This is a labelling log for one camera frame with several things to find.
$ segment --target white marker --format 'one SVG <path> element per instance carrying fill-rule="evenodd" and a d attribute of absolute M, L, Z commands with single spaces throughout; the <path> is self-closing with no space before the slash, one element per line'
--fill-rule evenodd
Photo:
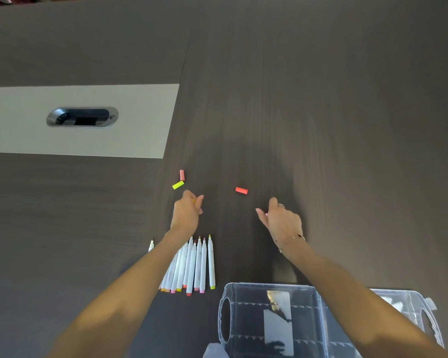
<path fill-rule="evenodd" d="M 216 288 L 216 276 L 214 272 L 214 246 L 210 235 L 207 242 L 207 258 L 209 259 L 209 287 L 213 290 Z"/>
<path fill-rule="evenodd" d="M 184 270 L 186 268 L 186 260 L 188 258 L 187 255 L 188 255 L 188 243 L 186 242 L 182 247 L 181 264 L 179 265 L 179 273 L 178 273 L 178 285 L 176 286 L 177 292 L 180 292 L 182 290 L 182 285 L 184 283 Z"/>
<path fill-rule="evenodd" d="M 168 266 L 168 269 L 166 270 L 166 273 L 164 274 L 163 280 L 161 281 L 161 284 L 160 284 L 160 286 L 158 288 L 162 292 L 164 291 L 164 287 L 166 286 L 166 281 L 168 279 L 168 274 L 169 274 L 169 266 Z"/>
<path fill-rule="evenodd" d="M 176 292 L 176 287 L 178 286 L 179 267 L 181 266 L 181 256 L 183 247 L 181 247 L 178 251 L 178 258 L 176 259 L 176 266 L 174 267 L 174 276 L 172 277 L 172 283 L 171 283 L 171 294 L 174 294 Z"/>
<path fill-rule="evenodd" d="M 177 252 L 176 255 L 174 255 L 171 261 L 171 265 L 169 265 L 169 273 L 166 279 L 166 286 L 164 288 L 164 291 L 167 293 L 171 291 L 172 279 L 174 277 L 174 268 L 176 267 L 176 260 L 178 259 L 178 254 L 179 252 Z"/>
<path fill-rule="evenodd" d="M 201 251 L 203 245 L 201 244 L 201 237 L 197 240 L 196 246 L 196 268 L 194 269 L 194 291 L 199 290 L 199 282 L 201 281 Z"/>
<path fill-rule="evenodd" d="M 189 276 L 189 261 L 191 260 L 191 250 L 192 250 L 192 243 L 194 241 L 192 240 L 192 236 L 189 239 L 188 243 L 188 254 L 186 257 L 186 266 L 184 267 L 184 280 L 182 281 L 182 287 L 186 288 L 188 286 L 188 276 Z"/>
<path fill-rule="evenodd" d="M 201 254 L 201 281 L 199 283 L 199 292 L 201 294 L 206 290 L 206 258 L 207 258 L 207 249 L 206 249 L 206 238 L 203 240 L 203 250 Z"/>
<path fill-rule="evenodd" d="M 189 276 L 186 288 L 186 295 L 191 296 L 192 294 L 192 281 L 194 280 L 194 268 L 196 267 L 196 243 L 192 244 L 191 259 L 189 261 Z"/>

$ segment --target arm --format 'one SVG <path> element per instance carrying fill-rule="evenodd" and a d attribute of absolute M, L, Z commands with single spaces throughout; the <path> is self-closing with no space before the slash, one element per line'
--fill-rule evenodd
<path fill-rule="evenodd" d="M 276 198 L 269 201 L 268 217 L 256 210 L 277 247 L 315 286 L 364 358 L 448 357 L 445 349 L 390 304 L 299 238 L 300 217 Z"/>
<path fill-rule="evenodd" d="M 174 204 L 162 241 L 93 300 L 57 339 L 49 358 L 123 357 L 174 255 L 196 231 L 203 196 Z"/>

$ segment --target left hand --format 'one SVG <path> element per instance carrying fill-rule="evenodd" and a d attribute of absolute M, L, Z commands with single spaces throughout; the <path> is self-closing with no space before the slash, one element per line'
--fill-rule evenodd
<path fill-rule="evenodd" d="M 203 213 L 201 210 L 203 198 L 204 195 L 196 197 L 191 191 L 185 190 L 182 198 L 174 203 L 171 230 L 182 232 L 183 238 L 185 238 L 183 243 L 189 240 L 197 229 L 199 215 Z"/>

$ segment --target right hand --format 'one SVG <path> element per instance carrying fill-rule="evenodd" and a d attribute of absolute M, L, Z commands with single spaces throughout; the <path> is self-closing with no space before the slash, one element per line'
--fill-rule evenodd
<path fill-rule="evenodd" d="M 283 205 L 279 206 L 277 198 L 273 197 L 269 200 L 267 216 L 261 209 L 256 209 L 256 212 L 279 249 L 292 237 L 303 236 L 300 216 L 286 210 Z"/>

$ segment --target hand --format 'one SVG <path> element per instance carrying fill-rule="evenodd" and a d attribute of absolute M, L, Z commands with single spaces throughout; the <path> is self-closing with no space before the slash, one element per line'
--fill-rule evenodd
<path fill-rule="evenodd" d="M 182 232 L 188 240 L 197 229 L 199 215 L 203 213 L 201 205 L 204 195 L 196 197 L 191 191 L 185 190 L 182 198 L 174 203 L 172 213 L 171 230 Z"/>
<path fill-rule="evenodd" d="M 279 206 L 277 198 L 273 197 L 269 200 L 267 216 L 261 209 L 256 209 L 256 212 L 279 249 L 292 237 L 303 236 L 300 216 L 286 210 L 282 204 Z"/>

